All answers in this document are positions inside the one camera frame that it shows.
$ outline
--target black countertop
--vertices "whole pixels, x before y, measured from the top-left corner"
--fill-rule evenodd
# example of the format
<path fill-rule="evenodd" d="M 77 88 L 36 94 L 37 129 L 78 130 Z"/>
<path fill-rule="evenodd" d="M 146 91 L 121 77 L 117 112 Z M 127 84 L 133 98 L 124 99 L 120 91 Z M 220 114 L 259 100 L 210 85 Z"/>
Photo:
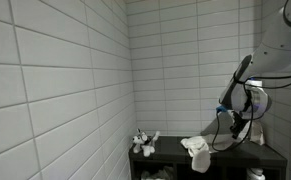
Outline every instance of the black countertop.
<path fill-rule="evenodd" d="M 144 157 L 143 153 L 129 151 L 129 157 L 134 161 L 163 161 L 189 164 L 189 156 L 180 141 L 185 137 L 161 136 L 155 143 L 155 153 Z M 211 165 L 232 167 L 272 167 L 282 168 L 287 166 L 287 160 L 270 147 L 252 142 L 245 142 L 234 150 L 211 154 Z"/>

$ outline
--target white tiled wall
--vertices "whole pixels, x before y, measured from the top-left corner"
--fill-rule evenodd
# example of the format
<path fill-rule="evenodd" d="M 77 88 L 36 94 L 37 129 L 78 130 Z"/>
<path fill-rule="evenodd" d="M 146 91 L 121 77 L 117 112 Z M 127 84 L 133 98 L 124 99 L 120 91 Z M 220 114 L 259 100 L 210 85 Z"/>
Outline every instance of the white tiled wall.
<path fill-rule="evenodd" d="M 129 179 L 122 0 L 0 0 L 0 180 Z"/>
<path fill-rule="evenodd" d="M 130 0 L 127 9 L 138 127 L 198 134 L 260 42 L 261 1 Z"/>
<path fill-rule="evenodd" d="M 285 3 L 285 0 L 263 1 L 262 10 L 262 31 L 265 31 L 268 22 L 271 21 L 275 12 Z M 284 76 L 291 74 L 291 68 L 285 73 L 266 74 Z M 265 81 L 268 86 L 278 86 L 288 84 L 289 81 Z M 267 144 L 281 153 L 288 160 L 286 179 L 291 180 L 291 86 L 278 89 L 267 90 L 273 100 L 270 111 L 262 119 Z"/>

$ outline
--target tile grout line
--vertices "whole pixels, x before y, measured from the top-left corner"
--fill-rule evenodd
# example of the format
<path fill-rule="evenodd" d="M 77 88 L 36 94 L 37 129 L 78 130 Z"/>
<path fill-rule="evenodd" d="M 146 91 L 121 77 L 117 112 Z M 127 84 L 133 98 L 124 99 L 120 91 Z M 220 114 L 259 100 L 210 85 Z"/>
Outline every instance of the tile grout line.
<path fill-rule="evenodd" d="M 88 21 L 88 17 L 87 17 L 87 11 L 86 11 L 86 8 L 88 8 L 87 7 L 87 5 L 86 5 L 86 3 L 85 3 L 85 0 L 84 0 L 84 10 L 85 10 L 85 17 L 86 17 L 86 21 Z M 91 40 L 91 38 L 90 38 L 90 33 L 89 33 L 89 27 L 88 26 L 86 26 L 86 28 L 87 28 L 87 31 L 88 31 L 88 34 L 87 34 L 87 36 L 88 36 L 88 44 L 89 44 L 89 46 L 91 46 L 91 42 L 90 42 L 90 40 Z M 95 85 L 95 83 L 96 83 L 96 81 L 95 81 L 95 73 L 94 73 L 94 70 L 93 70 L 93 56 L 92 56 L 92 51 L 90 51 L 90 58 L 91 58 L 91 65 L 92 65 L 92 74 L 93 74 L 93 83 L 94 83 L 94 87 L 96 86 Z M 96 90 L 94 90 L 94 95 L 95 95 L 95 104 L 96 104 L 96 114 L 97 114 L 97 122 L 98 122 L 98 128 L 97 128 L 97 130 L 99 131 L 99 138 L 100 138 L 100 141 L 102 140 L 102 134 L 101 134 L 101 131 L 100 131 L 100 128 L 101 128 L 101 123 L 100 123 L 100 118 L 99 118 L 99 112 L 98 112 L 98 110 L 99 110 L 99 108 L 100 107 L 98 107 L 98 103 L 97 103 L 97 94 L 96 94 Z M 102 151 L 102 160 L 103 160 L 103 165 L 105 165 L 105 159 L 104 159 L 104 151 L 103 151 L 103 143 L 101 142 L 101 145 L 100 145 L 100 147 L 99 147 L 100 149 L 101 149 L 101 151 Z"/>
<path fill-rule="evenodd" d="M 34 123 L 33 123 L 33 118 L 32 118 L 31 110 L 30 110 L 29 103 L 28 103 L 28 92 L 27 92 L 27 88 L 26 88 L 25 75 L 24 75 L 24 71 L 23 71 L 23 67 L 22 67 L 22 60 L 21 60 L 21 53 L 20 53 L 21 47 L 20 47 L 19 42 L 18 42 L 18 36 L 17 36 L 17 32 L 16 32 L 16 27 L 15 27 L 14 12 L 13 12 L 13 6 L 12 6 L 11 0 L 8 0 L 8 5 L 9 5 L 9 9 L 10 9 L 10 16 L 11 16 L 13 31 L 14 31 L 14 36 L 15 36 L 19 66 L 20 66 L 20 70 L 21 70 L 21 74 L 22 74 L 22 82 L 23 82 L 25 98 L 26 98 L 25 103 L 26 103 L 26 107 L 27 107 L 27 111 L 28 111 L 29 121 L 31 124 L 31 131 L 32 131 L 32 139 L 31 140 L 33 141 L 35 155 L 36 155 L 36 161 L 37 161 L 36 163 L 37 163 L 37 167 L 38 167 L 38 172 L 36 172 L 35 174 L 39 173 L 40 179 L 43 179 L 42 166 L 41 166 L 41 162 L 40 162 L 40 157 L 39 157 L 39 153 L 38 153 L 38 146 L 37 146 L 36 137 L 35 137 L 35 133 L 34 133 Z"/>
<path fill-rule="evenodd" d="M 163 70 L 163 92 L 164 92 L 164 102 L 165 102 L 165 123 L 166 123 L 166 133 L 168 134 L 168 122 L 167 122 L 167 111 L 166 111 L 166 106 L 167 106 L 167 103 L 166 103 L 166 87 L 165 87 L 165 68 L 164 68 L 164 53 L 163 53 L 163 36 L 162 36 L 162 23 L 161 23 L 161 1 L 160 0 L 157 0 L 158 1 L 158 18 L 159 18 L 159 36 L 160 36 L 160 43 L 161 43 L 161 53 L 162 53 L 162 58 L 161 58 L 161 61 L 162 61 L 162 70 Z"/>
<path fill-rule="evenodd" d="M 197 50 L 197 56 L 198 56 L 198 59 L 197 59 L 197 62 L 198 62 L 198 67 L 197 67 L 197 70 L 198 70 L 198 94 L 199 94 L 199 111 L 200 112 L 202 112 L 202 101 L 201 101 L 201 99 L 202 99 L 202 91 L 201 91 L 201 78 L 200 78 L 200 70 L 199 70 L 199 68 L 200 68 L 200 66 L 202 65 L 202 64 L 200 64 L 199 62 L 200 62 L 200 52 L 199 52 L 199 34 L 198 34 L 198 29 L 199 29 L 199 26 L 198 26 L 198 18 L 199 18 L 199 15 L 198 15 L 198 8 L 197 8 L 197 6 L 198 6 L 198 1 L 196 0 L 196 4 L 195 4 L 195 9 L 196 9 L 196 25 L 197 25 L 197 48 L 198 48 L 198 50 Z M 202 113 L 199 113 L 199 122 L 200 122 L 200 130 L 199 130 L 199 132 L 202 132 L 202 127 L 203 127 L 203 125 L 202 125 Z"/>
<path fill-rule="evenodd" d="M 251 6 L 251 7 L 244 7 L 244 8 L 241 8 L 241 9 L 249 9 L 249 8 L 255 8 L 255 7 L 260 7 L 260 6 L 261 5 Z M 193 15 L 193 16 L 185 16 L 185 17 L 180 17 L 180 18 L 175 18 L 175 19 L 168 19 L 168 20 L 163 20 L 163 21 L 155 21 L 155 22 L 150 22 L 150 23 L 129 25 L 128 27 L 135 27 L 135 26 L 142 26 L 142 25 L 148 25 L 148 24 L 159 23 L 159 22 L 167 22 L 167 21 L 173 21 L 173 20 L 179 20 L 179 19 L 186 19 L 186 18 L 191 18 L 191 17 L 195 17 L 195 16 L 204 16 L 204 15 L 211 15 L 211 14 L 217 14 L 217 13 L 224 13 L 224 12 L 235 11 L 235 10 L 239 10 L 239 9 L 240 8 L 238 7 L 238 8 L 228 9 L 228 10 L 218 11 L 218 12 L 211 12 L 211 13 L 204 13 L 204 14 L 196 14 L 196 15 Z M 139 14 L 146 14 L 146 13 L 155 12 L 155 11 L 159 11 L 159 10 L 157 9 L 157 10 L 147 11 L 147 12 L 139 13 Z"/>

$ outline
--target small toy figure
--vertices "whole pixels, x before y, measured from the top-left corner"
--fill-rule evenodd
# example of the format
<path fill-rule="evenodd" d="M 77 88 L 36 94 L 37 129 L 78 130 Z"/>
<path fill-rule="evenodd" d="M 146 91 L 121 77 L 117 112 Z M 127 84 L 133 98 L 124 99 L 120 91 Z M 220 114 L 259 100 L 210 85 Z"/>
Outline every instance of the small toy figure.
<path fill-rule="evenodd" d="M 150 137 L 140 129 L 137 129 L 137 131 L 138 135 L 133 137 L 133 143 L 136 144 L 133 151 L 134 153 L 139 153 L 143 150 L 144 156 L 148 157 L 151 153 L 155 152 L 155 141 L 157 141 L 160 132 L 156 131 L 154 136 Z"/>

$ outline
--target small object on shelf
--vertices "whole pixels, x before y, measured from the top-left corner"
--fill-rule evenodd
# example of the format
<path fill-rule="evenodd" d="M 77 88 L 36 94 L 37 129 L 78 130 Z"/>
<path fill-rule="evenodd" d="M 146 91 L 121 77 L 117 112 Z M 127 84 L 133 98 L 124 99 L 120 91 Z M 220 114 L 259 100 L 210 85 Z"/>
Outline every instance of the small object on shelf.
<path fill-rule="evenodd" d="M 164 166 L 163 170 L 151 175 L 148 171 L 143 171 L 141 180 L 173 180 L 173 168 Z"/>
<path fill-rule="evenodd" d="M 246 169 L 247 180 L 265 180 L 263 169 L 261 168 L 248 168 Z"/>
<path fill-rule="evenodd" d="M 156 133 L 150 137 L 140 129 L 137 129 L 137 131 L 138 135 L 133 137 L 133 143 L 136 144 L 133 152 L 139 153 L 143 150 L 144 156 L 148 157 L 151 153 L 155 152 L 155 141 L 157 141 L 160 132 L 156 131 Z"/>

